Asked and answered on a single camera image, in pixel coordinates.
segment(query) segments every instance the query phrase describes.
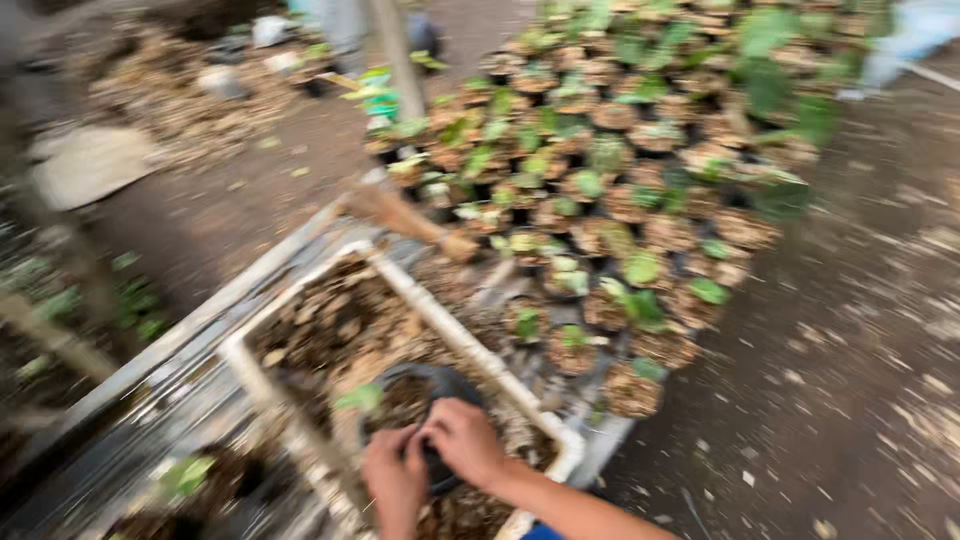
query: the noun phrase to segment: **wooden stick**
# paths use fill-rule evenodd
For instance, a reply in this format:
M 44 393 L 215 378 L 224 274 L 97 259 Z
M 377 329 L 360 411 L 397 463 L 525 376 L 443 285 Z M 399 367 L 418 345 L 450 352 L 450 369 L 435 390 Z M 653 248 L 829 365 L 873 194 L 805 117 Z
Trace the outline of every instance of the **wooden stick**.
M 0 318 L 97 383 L 107 380 L 117 370 L 116 362 L 74 332 L 37 317 L 30 301 L 19 294 L 0 291 Z

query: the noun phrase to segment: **human hand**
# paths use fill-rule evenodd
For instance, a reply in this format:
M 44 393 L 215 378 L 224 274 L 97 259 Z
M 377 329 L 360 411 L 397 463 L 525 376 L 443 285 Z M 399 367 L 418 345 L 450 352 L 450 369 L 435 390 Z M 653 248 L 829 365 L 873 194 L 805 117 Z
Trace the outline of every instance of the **human hand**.
M 488 493 L 513 462 L 503 454 L 487 413 L 455 398 L 434 402 L 418 435 L 430 438 L 457 476 Z
M 426 497 L 423 438 L 417 425 L 373 434 L 364 454 L 363 479 L 374 500 L 384 540 L 412 540 Z M 406 449 L 405 456 L 400 451 Z

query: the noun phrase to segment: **dirt ground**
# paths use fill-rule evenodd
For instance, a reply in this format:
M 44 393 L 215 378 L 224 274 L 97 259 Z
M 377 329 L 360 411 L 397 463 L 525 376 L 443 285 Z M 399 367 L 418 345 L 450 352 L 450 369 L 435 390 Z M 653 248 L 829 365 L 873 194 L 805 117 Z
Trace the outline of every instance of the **dirt ground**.
M 533 8 L 434 2 L 457 38 L 431 93 Z M 928 65 L 956 76 L 960 47 Z M 280 146 L 148 177 L 99 203 L 92 231 L 141 255 L 137 269 L 186 314 L 373 166 L 364 121 L 343 100 L 304 99 L 277 124 Z M 671 378 L 662 411 L 603 474 L 604 495 L 682 537 L 957 538 L 960 93 L 907 76 L 847 104 L 839 128 L 804 174 L 820 200 L 760 258 L 702 341 L 706 357 Z
M 603 474 L 683 537 L 957 538 L 960 93 L 905 76 L 845 109 L 819 201 Z

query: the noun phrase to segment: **small plant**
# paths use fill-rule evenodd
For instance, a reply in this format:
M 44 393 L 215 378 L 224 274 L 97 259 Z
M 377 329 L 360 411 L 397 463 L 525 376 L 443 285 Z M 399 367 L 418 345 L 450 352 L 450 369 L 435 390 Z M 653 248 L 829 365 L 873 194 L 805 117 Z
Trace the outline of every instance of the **small plant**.
M 565 217 L 580 215 L 580 203 L 569 197 L 558 197 L 553 200 L 553 213 Z
M 719 238 L 707 238 L 700 247 L 707 257 L 724 259 L 730 256 L 730 246 Z
M 647 356 L 639 356 L 634 358 L 630 365 L 634 369 L 634 375 L 639 379 L 647 379 L 652 380 L 653 382 L 663 383 L 666 380 L 666 377 L 670 374 L 669 370 L 657 364 Z
M 590 146 L 590 165 L 598 172 L 611 173 L 623 166 L 623 151 L 627 147 L 623 137 L 602 134 L 593 139 Z
M 578 270 L 577 259 L 571 257 L 553 257 L 553 282 L 577 296 L 587 296 L 590 289 L 590 274 Z
M 540 328 L 537 325 L 539 318 L 540 311 L 538 309 L 532 307 L 521 309 L 516 315 L 516 326 L 514 327 L 516 337 L 519 337 L 527 343 L 537 341 L 540 332 Z
M 694 278 L 690 280 L 686 288 L 696 295 L 697 298 L 708 304 L 724 304 L 731 297 L 729 290 L 707 278 Z
M 383 414 L 380 408 L 381 402 L 383 402 L 383 388 L 368 382 L 340 396 L 337 401 L 333 402 L 333 408 L 337 410 L 359 410 L 364 416 L 377 419 Z
M 654 291 L 644 289 L 632 293 L 623 283 L 613 278 L 600 278 L 600 286 L 623 306 L 627 318 L 638 329 L 651 333 L 666 329 L 666 315 L 658 306 Z
M 660 275 L 657 256 L 647 250 L 636 250 L 623 263 L 623 277 L 633 286 L 642 286 Z
M 164 496 L 170 501 L 190 497 L 204 485 L 206 474 L 214 463 L 216 459 L 207 455 L 188 455 L 181 459 L 160 477 Z
M 448 68 L 445 63 L 431 57 L 430 51 L 414 51 L 410 53 L 410 61 L 422 65 L 427 69 L 442 70 Z
M 604 194 L 606 188 L 600 181 L 596 171 L 580 171 L 573 176 L 573 184 L 581 195 L 588 199 L 596 199 Z
M 577 325 L 564 325 L 561 328 L 561 332 L 563 333 L 561 342 L 568 351 L 583 349 L 590 342 L 590 338 L 587 333 L 584 332 L 584 329 Z

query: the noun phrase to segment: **potted seedling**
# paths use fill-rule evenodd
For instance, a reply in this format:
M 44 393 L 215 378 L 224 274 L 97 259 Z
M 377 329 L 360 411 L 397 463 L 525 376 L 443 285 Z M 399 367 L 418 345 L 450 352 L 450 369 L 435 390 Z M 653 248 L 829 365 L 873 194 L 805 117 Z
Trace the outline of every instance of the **potted seedling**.
M 550 328 L 550 314 L 537 299 L 517 295 L 507 301 L 504 310 L 507 333 L 517 342 L 539 343 Z
M 533 107 L 545 102 L 545 92 L 557 85 L 557 77 L 540 61 L 525 65 L 510 80 L 510 86 L 520 95 L 531 100 Z
M 507 52 L 495 52 L 481 59 L 480 71 L 489 75 L 495 85 L 505 86 L 512 76 L 520 72 L 523 65 L 523 57 Z
M 608 412 L 628 418 L 653 415 L 660 407 L 663 381 L 668 374 L 649 358 L 616 362 L 603 383 Z
M 577 325 L 563 325 L 550 332 L 546 357 L 561 375 L 576 377 L 596 362 L 595 339 Z
M 612 278 L 600 278 L 584 300 L 584 322 L 599 331 L 617 333 L 627 326 L 627 315 L 617 300 L 618 292 L 627 293 L 623 283 Z
M 632 157 L 632 152 L 620 135 L 597 135 L 590 144 L 590 167 L 601 175 L 619 174 Z
M 672 120 L 640 122 L 629 135 L 638 158 L 664 158 L 686 144 L 686 134 Z
M 510 226 L 510 213 L 494 203 L 463 203 L 453 211 L 479 238 L 489 239 Z
M 420 199 L 417 186 L 425 172 L 428 154 L 415 154 L 403 161 L 387 165 L 390 179 L 402 187 L 414 201 Z
M 493 88 L 486 77 L 470 77 L 460 85 L 460 100 L 464 107 L 482 107 L 490 102 Z
M 624 103 L 604 103 L 590 112 L 590 122 L 599 132 L 622 134 L 636 121 L 636 109 Z
M 727 287 L 708 278 L 696 277 L 670 291 L 663 303 L 686 326 L 701 330 L 716 320 L 718 308 L 730 297 Z
M 600 102 L 600 93 L 584 82 L 579 72 L 564 76 L 564 83 L 550 90 L 547 101 L 560 114 L 587 114 Z
M 543 291 L 552 300 L 573 302 L 589 293 L 590 272 L 587 265 L 572 255 L 552 257 L 540 276 Z
M 561 192 L 574 201 L 584 205 L 584 213 L 589 213 L 597 199 L 607 190 L 606 179 L 592 169 L 570 171 L 564 177 Z
M 563 195 L 554 195 L 538 203 L 534 225 L 552 234 L 569 233 L 570 226 L 580 213 L 580 203 Z
M 668 370 L 675 370 L 692 362 L 700 353 L 700 347 L 687 335 L 682 325 L 670 321 L 661 332 L 632 334 L 630 353 L 649 358 Z

